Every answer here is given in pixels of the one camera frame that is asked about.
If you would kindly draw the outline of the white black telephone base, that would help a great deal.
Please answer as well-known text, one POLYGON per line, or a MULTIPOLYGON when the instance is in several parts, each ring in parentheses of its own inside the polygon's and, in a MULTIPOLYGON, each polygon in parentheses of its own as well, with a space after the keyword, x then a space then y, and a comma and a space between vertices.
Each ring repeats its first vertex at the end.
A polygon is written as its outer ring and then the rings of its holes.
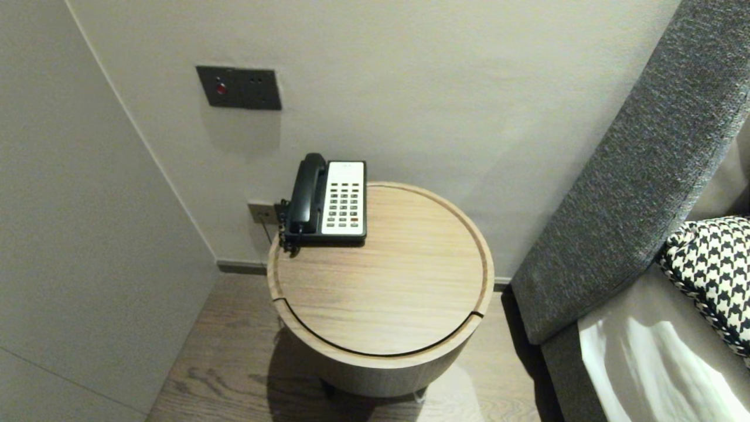
POLYGON ((367 166, 364 161, 327 161, 319 179, 317 198, 319 214, 316 232, 294 235, 287 232, 290 204, 284 202, 278 213, 288 252, 301 247, 361 246, 367 237, 367 166))

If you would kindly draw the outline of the black white houndstooth pillow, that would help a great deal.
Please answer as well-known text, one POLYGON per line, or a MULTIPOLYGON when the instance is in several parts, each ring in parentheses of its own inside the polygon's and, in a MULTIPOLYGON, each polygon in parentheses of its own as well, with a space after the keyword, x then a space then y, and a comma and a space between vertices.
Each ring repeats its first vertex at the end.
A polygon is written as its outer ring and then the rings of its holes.
POLYGON ((750 370, 750 215, 681 224, 656 263, 750 370))

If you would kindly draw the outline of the grey wall socket plate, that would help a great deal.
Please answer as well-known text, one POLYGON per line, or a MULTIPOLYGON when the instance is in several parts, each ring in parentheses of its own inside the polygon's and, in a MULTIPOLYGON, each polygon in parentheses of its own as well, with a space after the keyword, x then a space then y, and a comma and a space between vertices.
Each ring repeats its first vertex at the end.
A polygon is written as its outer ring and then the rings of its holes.
POLYGON ((278 214, 273 203, 250 200, 247 208, 255 224, 278 224, 278 214))

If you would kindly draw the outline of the round wooden nightstand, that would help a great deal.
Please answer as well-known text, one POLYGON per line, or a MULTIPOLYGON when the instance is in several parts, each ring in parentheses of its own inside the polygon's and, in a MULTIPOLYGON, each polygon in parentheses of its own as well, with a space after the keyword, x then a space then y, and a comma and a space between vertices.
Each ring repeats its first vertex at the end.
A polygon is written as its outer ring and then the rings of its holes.
POLYGON ((418 352, 447 338, 469 314, 485 317, 495 267, 463 211, 433 192, 394 182, 368 184, 366 204, 363 246, 308 246, 289 254, 274 240, 267 270, 272 302, 285 299, 324 342, 376 357, 418 352))

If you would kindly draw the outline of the dark wall switch panel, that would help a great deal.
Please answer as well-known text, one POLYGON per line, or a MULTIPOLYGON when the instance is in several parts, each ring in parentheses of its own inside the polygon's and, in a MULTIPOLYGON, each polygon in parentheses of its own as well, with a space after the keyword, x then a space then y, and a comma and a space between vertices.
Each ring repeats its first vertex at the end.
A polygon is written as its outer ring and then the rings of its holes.
POLYGON ((197 65, 196 74, 212 107, 269 111, 283 109, 278 78, 273 69, 197 65))

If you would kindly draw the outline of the black telephone handset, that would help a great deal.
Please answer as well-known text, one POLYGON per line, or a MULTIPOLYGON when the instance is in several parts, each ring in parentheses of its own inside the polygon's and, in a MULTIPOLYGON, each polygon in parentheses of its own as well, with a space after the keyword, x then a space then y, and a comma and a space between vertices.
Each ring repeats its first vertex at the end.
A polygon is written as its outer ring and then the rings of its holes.
POLYGON ((326 160, 319 153, 309 153, 298 166, 287 214, 288 233, 316 232, 319 214, 317 192, 324 170, 326 160))

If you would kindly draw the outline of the white bed sheet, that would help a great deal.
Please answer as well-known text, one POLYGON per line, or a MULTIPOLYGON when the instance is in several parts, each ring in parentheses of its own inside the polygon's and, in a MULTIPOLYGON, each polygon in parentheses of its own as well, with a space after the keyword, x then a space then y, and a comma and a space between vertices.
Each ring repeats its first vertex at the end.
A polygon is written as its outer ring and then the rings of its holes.
POLYGON ((750 370, 658 266, 578 334, 608 422, 750 422, 750 370))

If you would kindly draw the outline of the grey fabric headboard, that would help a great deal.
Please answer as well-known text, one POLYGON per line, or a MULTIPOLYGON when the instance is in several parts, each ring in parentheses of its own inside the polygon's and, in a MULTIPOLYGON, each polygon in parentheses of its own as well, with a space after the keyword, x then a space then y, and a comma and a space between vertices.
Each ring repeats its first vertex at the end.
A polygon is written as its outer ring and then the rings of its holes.
POLYGON ((646 271, 750 115, 750 0, 682 0, 511 282, 547 342, 646 271))

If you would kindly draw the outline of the grey fabric bed base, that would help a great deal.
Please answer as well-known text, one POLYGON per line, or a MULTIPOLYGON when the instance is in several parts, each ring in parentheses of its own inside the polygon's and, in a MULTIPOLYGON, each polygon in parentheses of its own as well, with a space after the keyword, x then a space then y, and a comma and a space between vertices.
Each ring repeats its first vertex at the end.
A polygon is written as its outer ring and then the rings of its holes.
POLYGON ((565 422, 608 422, 581 352, 578 326, 571 324, 541 345, 565 422))

